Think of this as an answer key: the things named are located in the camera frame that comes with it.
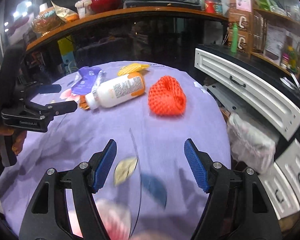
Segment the white bottle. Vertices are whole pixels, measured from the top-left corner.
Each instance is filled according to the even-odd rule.
[[[112,107],[142,95],[146,90],[143,76],[138,72],[126,74],[103,82],[95,91],[86,95],[90,109]]]

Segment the green bottle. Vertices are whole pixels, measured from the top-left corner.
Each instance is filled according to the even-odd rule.
[[[233,35],[232,35],[232,43],[231,43],[231,52],[237,52],[237,45],[238,45],[238,27],[237,23],[233,24],[232,27]]]

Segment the white drawer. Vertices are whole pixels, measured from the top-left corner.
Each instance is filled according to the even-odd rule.
[[[300,205],[292,187],[276,163],[267,173],[259,175],[279,219],[300,210]]]
[[[290,182],[300,203],[300,143],[295,139],[275,161]]]
[[[195,50],[194,66],[243,98],[287,140],[300,126],[300,109],[279,90],[250,71],[201,49]]]

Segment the drawer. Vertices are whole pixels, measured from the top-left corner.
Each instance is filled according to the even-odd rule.
[[[201,49],[195,50],[194,66],[239,95],[287,140],[300,126],[300,109],[255,74]]]
[[[292,187],[276,163],[265,174],[259,175],[279,219],[300,210]]]
[[[300,203],[300,143],[295,139],[275,161],[290,182]]]

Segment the white plastic container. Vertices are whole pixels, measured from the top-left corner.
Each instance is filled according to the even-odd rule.
[[[88,15],[94,14],[91,9],[92,0],[80,0],[75,3],[75,7],[77,8],[79,18],[82,19]]]
[[[86,95],[86,102],[92,110],[99,106],[108,108],[142,95],[145,89],[143,76],[133,72],[101,83]]]

